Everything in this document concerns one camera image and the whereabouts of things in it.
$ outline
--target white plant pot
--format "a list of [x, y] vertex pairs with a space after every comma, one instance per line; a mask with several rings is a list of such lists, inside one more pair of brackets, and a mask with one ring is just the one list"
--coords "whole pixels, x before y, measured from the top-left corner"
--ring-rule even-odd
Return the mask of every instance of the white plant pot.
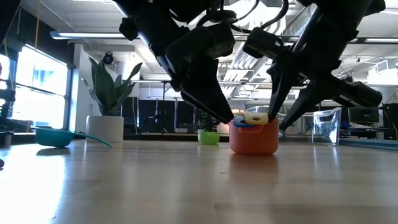
[[108, 143], [123, 142], [124, 119], [117, 116], [87, 116], [86, 134]]

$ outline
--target orange container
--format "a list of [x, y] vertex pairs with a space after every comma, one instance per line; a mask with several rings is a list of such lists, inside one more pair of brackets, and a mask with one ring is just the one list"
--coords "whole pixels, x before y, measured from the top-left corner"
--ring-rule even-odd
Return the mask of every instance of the orange container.
[[278, 150], [278, 145], [278, 119], [254, 128], [238, 128], [229, 123], [229, 146], [237, 154], [269, 156]]

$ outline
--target teal measuring cup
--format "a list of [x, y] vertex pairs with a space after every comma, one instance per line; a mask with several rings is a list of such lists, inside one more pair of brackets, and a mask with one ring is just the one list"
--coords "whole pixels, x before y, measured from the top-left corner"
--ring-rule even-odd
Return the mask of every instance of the teal measuring cup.
[[52, 147], [66, 147], [69, 145], [74, 136], [81, 136], [85, 138], [91, 138], [97, 140], [109, 147], [112, 147], [106, 141], [100, 140], [94, 136], [89, 136], [87, 134], [73, 133], [70, 131], [64, 131], [59, 129], [51, 128], [32, 128], [36, 130], [36, 142], [42, 146], [52, 146]]

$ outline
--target table surface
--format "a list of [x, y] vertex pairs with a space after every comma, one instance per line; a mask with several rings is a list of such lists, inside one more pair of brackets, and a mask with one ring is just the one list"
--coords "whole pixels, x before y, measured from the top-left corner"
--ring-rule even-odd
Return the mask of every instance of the table surface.
[[397, 223], [398, 153], [73, 142], [0, 149], [0, 223]]

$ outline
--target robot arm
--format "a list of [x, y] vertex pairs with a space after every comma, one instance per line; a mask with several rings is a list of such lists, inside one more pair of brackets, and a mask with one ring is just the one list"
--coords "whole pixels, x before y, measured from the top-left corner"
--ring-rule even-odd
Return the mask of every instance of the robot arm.
[[[187, 103], [221, 122], [231, 121], [233, 114], [216, 73], [217, 58], [233, 51], [235, 41], [231, 28], [236, 29], [234, 12], [217, 11], [219, 0], [113, 1], [127, 16], [120, 32], [129, 40], [139, 36], [147, 44], [172, 78], [170, 84], [173, 89], [181, 91]], [[281, 129], [289, 127], [306, 110], [325, 99], [333, 99], [347, 107], [378, 106], [381, 102], [379, 92], [362, 83], [341, 81], [331, 71], [340, 66], [339, 57], [347, 43], [356, 38], [356, 28], [361, 19], [384, 10], [384, 0], [298, 1], [304, 6], [315, 3], [318, 9], [292, 47], [285, 47], [278, 36], [263, 31], [269, 22], [251, 31], [244, 46], [244, 51], [253, 57], [266, 56], [274, 61], [268, 70], [272, 77], [270, 120], [275, 118], [291, 87], [306, 80], [310, 80], [310, 84], [300, 91]], [[282, 16], [287, 10], [286, 2], [284, 0]], [[220, 23], [189, 30], [179, 27], [173, 20], [189, 23], [203, 11], [207, 15], [201, 19], [201, 24], [207, 20]]]

